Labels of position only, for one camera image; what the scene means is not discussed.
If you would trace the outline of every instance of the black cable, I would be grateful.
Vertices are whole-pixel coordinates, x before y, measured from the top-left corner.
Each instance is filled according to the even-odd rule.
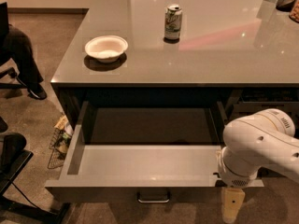
[[[35,205],[34,203],[32,203],[27,196],[17,187],[17,185],[14,184],[14,182],[7,176],[7,174],[5,174],[4,172],[0,171],[0,175],[4,175],[5,176],[5,180],[7,180],[10,184],[12,184],[17,191],[20,192],[20,194],[27,200],[28,203],[30,203],[32,206],[34,206],[35,208],[42,210],[40,207],[38,207],[37,205]]]

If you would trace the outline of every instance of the shoe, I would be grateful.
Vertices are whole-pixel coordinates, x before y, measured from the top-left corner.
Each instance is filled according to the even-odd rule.
[[[37,83],[26,85],[23,81],[21,81],[19,77],[17,77],[17,80],[20,84],[27,88],[28,92],[31,94],[33,98],[37,100],[44,100],[47,98],[47,94],[40,84]]]
[[[6,122],[0,117],[0,133],[5,132],[8,129]]]

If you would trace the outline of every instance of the drawer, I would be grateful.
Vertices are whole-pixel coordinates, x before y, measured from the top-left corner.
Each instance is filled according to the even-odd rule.
[[[60,177],[46,189],[68,203],[217,202],[221,146],[212,117],[205,108],[85,102]]]

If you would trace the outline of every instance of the drawer handle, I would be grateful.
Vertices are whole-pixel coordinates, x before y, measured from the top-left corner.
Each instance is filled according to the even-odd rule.
[[[165,200],[142,200],[140,192],[137,193],[137,199],[140,203],[169,203],[170,201],[170,192],[167,192],[167,197]]]

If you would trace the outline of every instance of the white bowl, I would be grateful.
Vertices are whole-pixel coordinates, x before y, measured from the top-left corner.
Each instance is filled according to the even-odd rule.
[[[94,38],[85,45],[86,53],[101,63],[113,63],[128,49],[126,40],[115,35]]]

